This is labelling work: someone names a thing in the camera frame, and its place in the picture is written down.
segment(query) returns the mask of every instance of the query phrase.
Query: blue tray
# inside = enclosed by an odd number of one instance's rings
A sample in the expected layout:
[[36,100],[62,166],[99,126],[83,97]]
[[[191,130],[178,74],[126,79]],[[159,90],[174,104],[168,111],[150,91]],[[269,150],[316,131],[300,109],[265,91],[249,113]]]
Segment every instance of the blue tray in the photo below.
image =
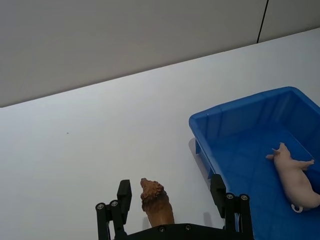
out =
[[221,174],[228,192],[250,196],[255,240],[320,239],[320,207],[295,213],[265,158],[283,142],[292,158],[315,159],[306,175],[320,193],[320,108],[313,101],[283,87],[196,113],[189,125],[208,177]]

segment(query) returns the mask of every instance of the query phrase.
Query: pig figurine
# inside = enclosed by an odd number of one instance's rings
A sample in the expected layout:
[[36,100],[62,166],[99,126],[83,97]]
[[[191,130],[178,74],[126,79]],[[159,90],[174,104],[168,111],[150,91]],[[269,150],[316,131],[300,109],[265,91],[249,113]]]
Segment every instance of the pig figurine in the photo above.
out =
[[286,197],[292,203],[292,210],[301,213],[303,209],[313,209],[320,205],[320,195],[313,191],[310,181],[303,171],[315,163],[315,160],[297,161],[291,158],[284,143],[278,150],[272,149],[273,154],[266,158],[273,160],[279,174]]

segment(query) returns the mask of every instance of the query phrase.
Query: toy pig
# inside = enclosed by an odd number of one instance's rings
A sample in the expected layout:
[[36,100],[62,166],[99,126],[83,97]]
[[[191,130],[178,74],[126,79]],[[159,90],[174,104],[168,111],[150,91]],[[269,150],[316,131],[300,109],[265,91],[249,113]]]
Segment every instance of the toy pig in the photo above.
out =
[[292,203],[296,213],[303,209],[313,209],[320,205],[320,195],[313,191],[310,181],[303,171],[315,163],[315,160],[297,161],[291,158],[290,152],[284,143],[280,143],[278,150],[272,149],[273,154],[266,158],[273,160],[279,174],[286,197]]

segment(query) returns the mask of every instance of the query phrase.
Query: white tabletop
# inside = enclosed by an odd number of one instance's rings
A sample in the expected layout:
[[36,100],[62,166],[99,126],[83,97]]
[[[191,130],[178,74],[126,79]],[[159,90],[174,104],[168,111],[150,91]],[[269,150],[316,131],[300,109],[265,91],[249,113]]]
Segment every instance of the white tabletop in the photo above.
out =
[[97,239],[95,205],[122,179],[125,230],[146,229],[143,177],[164,185],[176,223],[222,227],[189,117],[284,86],[320,104],[319,63],[320,28],[0,109],[0,238]]

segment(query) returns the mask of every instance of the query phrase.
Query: gray wall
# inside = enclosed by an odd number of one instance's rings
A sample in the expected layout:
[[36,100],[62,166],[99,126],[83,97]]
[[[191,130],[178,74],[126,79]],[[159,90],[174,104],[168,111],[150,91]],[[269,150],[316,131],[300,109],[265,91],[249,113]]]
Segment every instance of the gray wall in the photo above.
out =
[[320,0],[269,0],[260,41],[320,27]]
[[2,0],[0,106],[254,44],[265,5]]

